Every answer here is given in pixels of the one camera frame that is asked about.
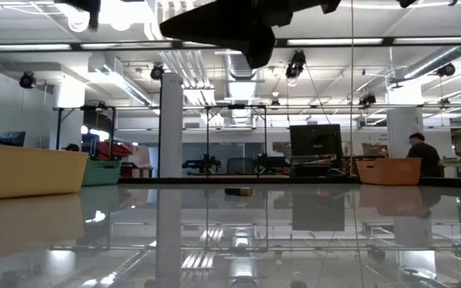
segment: glossy table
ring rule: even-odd
[[[241,186],[254,195],[119,185],[0,200],[0,287],[167,287],[175,273],[180,287],[461,282],[459,188]]]

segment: man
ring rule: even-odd
[[[407,158],[421,158],[421,176],[442,177],[437,150],[424,142],[424,136],[421,133],[414,133],[409,139],[412,148],[408,151]]]

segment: small wooden block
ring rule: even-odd
[[[252,196],[253,193],[254,193],[254,190],[252,188],[236,188],[236,187],[225,188],[226,195]]]

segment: green bin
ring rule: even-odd
[[[86,160],[83,186],[114,185],[120,176],[120,161]]]

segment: yellow bin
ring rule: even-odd
[[[76,193],[88,154],[0,146],[0,198]]]

